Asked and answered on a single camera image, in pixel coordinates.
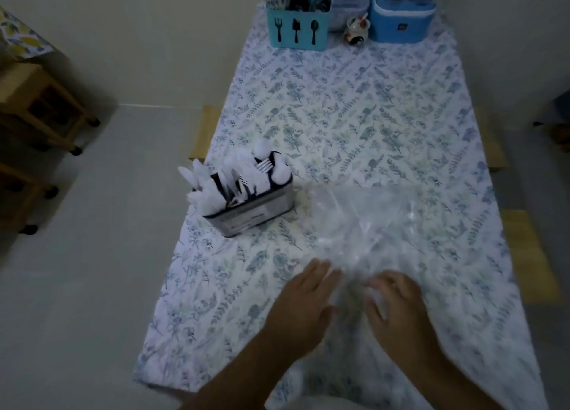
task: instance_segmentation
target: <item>ceramic figurine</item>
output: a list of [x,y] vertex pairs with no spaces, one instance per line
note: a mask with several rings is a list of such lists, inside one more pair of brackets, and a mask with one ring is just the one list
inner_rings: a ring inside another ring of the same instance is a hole
[[349,45],[360,45],[368,39],[368,29],[370,22],[366,19],[368,13],[361,17],[350,18],[346,22],[346,32],[344,33],[344,40]]

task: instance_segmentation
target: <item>fork icon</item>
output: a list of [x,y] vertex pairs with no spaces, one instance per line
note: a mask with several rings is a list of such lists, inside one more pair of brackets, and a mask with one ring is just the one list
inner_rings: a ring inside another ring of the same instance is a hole
[[275,17],[275,27],[277,27],[277,40],[281,42],[281,26],[283,25],[283,20],[281,18]]

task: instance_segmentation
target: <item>table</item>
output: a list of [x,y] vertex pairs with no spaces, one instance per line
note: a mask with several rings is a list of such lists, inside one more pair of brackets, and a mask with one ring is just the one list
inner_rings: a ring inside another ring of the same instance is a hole
[[[138,381],[196,391],[237,355],[298,260],[314,252],[310,186],[397,183],[419,192],[425,249],[414,277],[445,351],[506,408],[547,408],[455,45],[438,17],[417,45],[351,48],[331,38],[322,53],[277,49],[257,10],[206,162],[269,138],[293,168],[295,210],[226,240],[189,208]],[[340,355],[341,372],[307,376],[315,367],[295,364],[268,408],[302,390],[428,408],[381,349],[367,346],[367,366]]]

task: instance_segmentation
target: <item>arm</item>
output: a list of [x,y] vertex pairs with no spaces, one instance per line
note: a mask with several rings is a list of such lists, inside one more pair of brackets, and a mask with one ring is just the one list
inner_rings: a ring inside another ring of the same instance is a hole
[[285,371],[323,339],[333,314],[327,300],[341,275],[325,278],[330,267],[311,260],[283,287],[259,334],[180,410],[262,409]]
[[419,286],[403,273],[386,271],[367,281],[388,306],[383,318],[370,298],[366,314],[390,358],[436,410],[502,410],[441,350]]

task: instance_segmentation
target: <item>blue plastic container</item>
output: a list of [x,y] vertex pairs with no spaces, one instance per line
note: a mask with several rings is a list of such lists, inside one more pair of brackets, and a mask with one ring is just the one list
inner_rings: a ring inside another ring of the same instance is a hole
[[372,0],[369,37],[376,42],[420,42],[435,11],[435,0]]
[[[315,51],[327,49],[328,21],[332,9],[328,12],[300,12],[266,8],[266,11],[269,42],[273,47]],[[293,27],[294,20],[299,24],[297,31]]]

